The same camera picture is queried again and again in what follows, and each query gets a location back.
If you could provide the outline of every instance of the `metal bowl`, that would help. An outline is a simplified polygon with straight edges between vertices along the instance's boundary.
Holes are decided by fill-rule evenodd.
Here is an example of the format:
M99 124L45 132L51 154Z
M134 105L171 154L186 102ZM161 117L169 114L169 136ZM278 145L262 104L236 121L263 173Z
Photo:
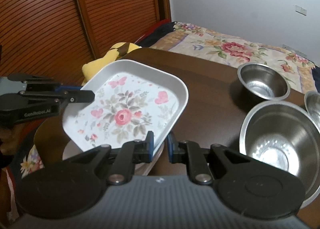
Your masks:
M285 101L265 101L246 116L240 131L240 153L301 179L306 197L301 208L320 192L320 130L302 108Z
M246 89L264 100L283 100L290 93L287 81L267 65L258 63L240 65L238 78Z
M304 105L313 121L320 128L320 93L308 91L304 95Z

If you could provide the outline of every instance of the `floral bedspread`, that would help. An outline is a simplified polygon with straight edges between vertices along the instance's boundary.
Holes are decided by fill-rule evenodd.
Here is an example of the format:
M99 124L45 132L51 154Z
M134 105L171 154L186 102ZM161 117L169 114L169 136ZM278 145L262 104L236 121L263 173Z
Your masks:
M316 91L311 71L315 65L293 52L187 23L177 22L174 29L151 48L199 57L235 68L246 62L262 63L282 74L292 89L302 93Z

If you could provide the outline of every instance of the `square plate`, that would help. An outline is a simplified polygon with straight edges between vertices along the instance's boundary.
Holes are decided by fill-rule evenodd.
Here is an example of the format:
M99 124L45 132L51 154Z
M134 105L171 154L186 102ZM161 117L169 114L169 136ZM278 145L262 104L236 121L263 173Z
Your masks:
M82 151L118 148L151 130L155 153L188 102L179 78L132 60L106 65L82 90L92 90L95 101L69 104L63 115L63 129Z

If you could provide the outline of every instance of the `green leaf print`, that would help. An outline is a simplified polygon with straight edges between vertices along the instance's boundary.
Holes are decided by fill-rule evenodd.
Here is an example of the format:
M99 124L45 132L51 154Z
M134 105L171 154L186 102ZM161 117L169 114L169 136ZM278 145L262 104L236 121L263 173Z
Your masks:
M261 59L261 55L260 55L259 53L254 52L252 55L253 55L254 57L257 57L257 58Z
M289 82L292 82L292 83L296 84L294 81L290 80L289 78L287 78L287 77L285 77L285 76L284 76L284 78L285 78L287 81L289 81Z
M209 52L207 52L207 54L216 54L217 52L219 52L219 51L209 51Z
M227 58L227 55L224 52L218 52L218 56L223 58L223 59Z
M216 48L216 49L218 49L219 51L221 51L221 52L222 52L222 49L221 49L221 47L220 47L220 46L218 46L218 45L214 45L213 47L214 47L214 48Z

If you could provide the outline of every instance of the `brown table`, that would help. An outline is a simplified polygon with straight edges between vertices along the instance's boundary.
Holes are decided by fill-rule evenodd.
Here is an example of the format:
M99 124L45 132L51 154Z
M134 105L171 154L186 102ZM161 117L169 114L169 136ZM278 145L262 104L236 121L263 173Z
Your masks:
M242 122L252 108L243 96L236 69L207 60L142 48L126 56L179 77L187 85L189 101L175 126L178 140L193 140L201 147L213 143L239 149ZM303 94L291 90L287 101L303 106ZM150 175L186 174L183 164L170 164L165 147ZM320 225L320 197L298 213L300 219L312 228Z

